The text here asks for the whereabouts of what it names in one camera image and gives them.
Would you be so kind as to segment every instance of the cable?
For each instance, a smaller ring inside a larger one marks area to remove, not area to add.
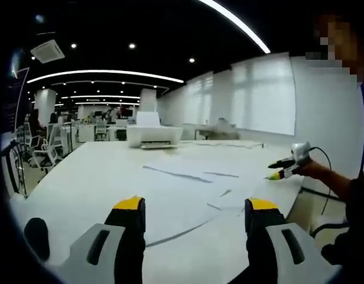
[[[22,156],[20,155],[21,154],[21,149],[19,148],[19,144],[16,144],[15,146],[17,147],[18,152],[19,152],[19,160],[21,162],[21,169],[22,169],[23,190],[24,190],[24,195],[27,198],[27,188],[26,188],[26,182],[25,182],[25,179],[24,179],[24,170],[23,170],[23,159],[22,159]]]
[[[325,155],[325,157],[326,157],[326,159],[328,160],[328,163],[329,163],[329,169],[331,170],[332,169],[332,163],[330,162],[330,159],[329,159],[328,155],[325,153],[325,151],[323,149],[321,149],[320,147],[312,147],[310,151],[312,151],[314,149],[320,150],[321,152],[324,153],[324,155]],[[329,197],[330,197],[330,192],[331,192],[331,190],[329,189],[328,196],[327,196],[327,198],[325,200],[324,208],[323,208],[323,210],[321,212],[322,215],[324,214],[326,205],[328,204],[328,200],[329,200]]]

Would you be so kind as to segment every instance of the table surface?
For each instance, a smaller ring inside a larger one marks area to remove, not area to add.
[[[145,171],[143,165],[163,157],[199,160],[209,157],[241,164],[244,170],[264,166],[267,172],[268,164],[290,155],[290,149],[282,147],[266,145],[250,149],[255,144],[183,141],[177,149],[142,150],[129,149],[126,141],[87,142],[45,176],[28,199],[12,198],[11,208],[22,228],[34,217],[46,221],[50,240],[48,263],[60,265],[68,258],[70,245],[95,223],[104,223],[117,202],[134,194],[159,194],[157,178],[150,182],[156,172]],[[252,197],[276,203],[287,216],[302,181],[297,176],[280,182],[264,181],[266,186],[257,188]],[[251,187],[252,180],[243,180],[243,184]],[[181,200],[176,198],[175,203],[166,205],[177,208],[182,206]],[[148,232],[152,230],[148,228],[152,216],[147,197],[145,202]],[[165,221],[167,229],[166,219],[158,218],[160,224]],[[245,245],[243,213],[221,211],[216,218],[179,238],[147,247],[142,269],[144,283],[228,283],[249,265]]]

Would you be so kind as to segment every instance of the person's hand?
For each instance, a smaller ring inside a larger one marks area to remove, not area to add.
[[[309,176],[313,179],[319,179],[324,173],[328,172],[329,169],[320,165],[319,163],[311,160],[308,164],[300,167],[297,170],[297,174],[301,176]]]

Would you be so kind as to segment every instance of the ceiling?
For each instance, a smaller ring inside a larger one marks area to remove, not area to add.
[[[22,40],[21,67],[30,67],[27,80],[57,72],[109,69],[187,81],[209,71],[226,70],[232,63],[264,55],[236,25],[198,0],[86,2],[57,5],[47,2],[43,7],[38,3],[31,7],[30,24]],[[311,39],[309,21],[302,13],[291,13],[287,4],[275,1],[267,4],[259,1],[217,2],[245,22],[271,53],[289,51],[302,54],[306,51],[304,49]],[[65,58],[46,64],[31,60],[30,50],[51,39],[55,39]],[[71,48],[72,43],[77,44],[75,49]],[[136,48],[130,49],[130,43],[135,43]],[[143,76],[87,73],[39,80],[27,84],[25,93],[30,92],[29,98],[33,100],[37,90],[43,86],[51,88],[58,93],[58,103],[61,97],[72,96],[74,91],[81,95],[139,96],[142,88],[155,85],[157,95],[161,96],[182,84]],[[69,108],[78,101],[63,99],[62,103]]]

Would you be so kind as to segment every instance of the white pillar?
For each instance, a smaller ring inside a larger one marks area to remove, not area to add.
[[[56,92],[54,90],[42,89],[37,91],[34,108],[39,109],[39,122],[42,125],[47,126],[49,124],[55,103]]]
[[[156,90],[141,90],[139,111],[157,111]]]
[[[83,120],[83,105],[79,105],[78,106],[78,113],[77,113],[77,119],[78,120]]]

